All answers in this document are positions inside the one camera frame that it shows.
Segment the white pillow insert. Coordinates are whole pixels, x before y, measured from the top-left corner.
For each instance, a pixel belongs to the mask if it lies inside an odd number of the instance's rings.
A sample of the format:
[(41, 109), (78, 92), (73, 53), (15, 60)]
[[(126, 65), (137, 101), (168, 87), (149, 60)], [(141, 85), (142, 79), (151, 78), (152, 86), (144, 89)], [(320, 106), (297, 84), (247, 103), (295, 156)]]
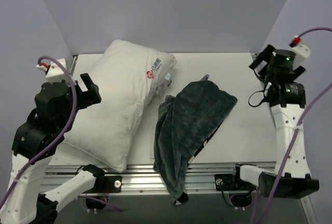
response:
[(113, 41), (88, 71), (102, 100), (77, 113), (65, 143), (123, 172), (144, 109), (176, 63), (170, 53)]

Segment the zebra and grey pillowcase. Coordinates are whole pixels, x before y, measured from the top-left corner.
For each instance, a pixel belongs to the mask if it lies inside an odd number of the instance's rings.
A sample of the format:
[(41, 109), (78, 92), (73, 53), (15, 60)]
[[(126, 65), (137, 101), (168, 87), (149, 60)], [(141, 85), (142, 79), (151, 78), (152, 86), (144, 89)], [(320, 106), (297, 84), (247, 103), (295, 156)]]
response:
[(158, 108), (154, 170), (174, 205), (188, 201), (185, 177), (189, 163), (204, 148), (235, 107), (238, 99), (208, 79), (190, 82)]

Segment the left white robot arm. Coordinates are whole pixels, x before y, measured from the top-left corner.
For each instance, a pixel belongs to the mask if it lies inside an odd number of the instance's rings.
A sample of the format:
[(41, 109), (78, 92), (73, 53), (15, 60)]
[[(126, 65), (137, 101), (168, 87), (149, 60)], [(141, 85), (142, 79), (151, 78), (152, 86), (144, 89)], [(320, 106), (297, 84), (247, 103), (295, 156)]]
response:
[(35, 96), (35, 108), (18, 127), (12, 145), (12, 171), (1, 201), (1, 223), (54, 223), (58, 213), (82, 193), (100, 192), (105, 172), (92, 164), (55, 188), (41, 193), (46, 168), (64, 141), (81, 109), (101, 102), (99, 88), (87, 73), (81, 74), (86, 91), (77, 82), (46, 82)]

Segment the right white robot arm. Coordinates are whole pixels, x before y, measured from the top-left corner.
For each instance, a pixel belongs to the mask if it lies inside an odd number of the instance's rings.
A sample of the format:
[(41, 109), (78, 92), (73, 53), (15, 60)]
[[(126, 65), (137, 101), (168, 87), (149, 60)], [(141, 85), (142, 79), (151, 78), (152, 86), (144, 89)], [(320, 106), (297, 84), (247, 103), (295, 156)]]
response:
[(265, 62), (256, 77), (264, 85), (262, 103), (272, 113), (276, 133), (276, 165), (268, 171), (253, 164), (236, 164), (230, 182), (236, 189), (251, 184), (265, 197), (301, 199), (318, 191), (320, 184), (311, 177), (307, 164), (303, 119), (306, 92), (295, 80), (305, 72), (301, 62), (311, 54), (308, 45), (294, 41), (290, 49), (268, 45), (250, 64), (250, 69)]

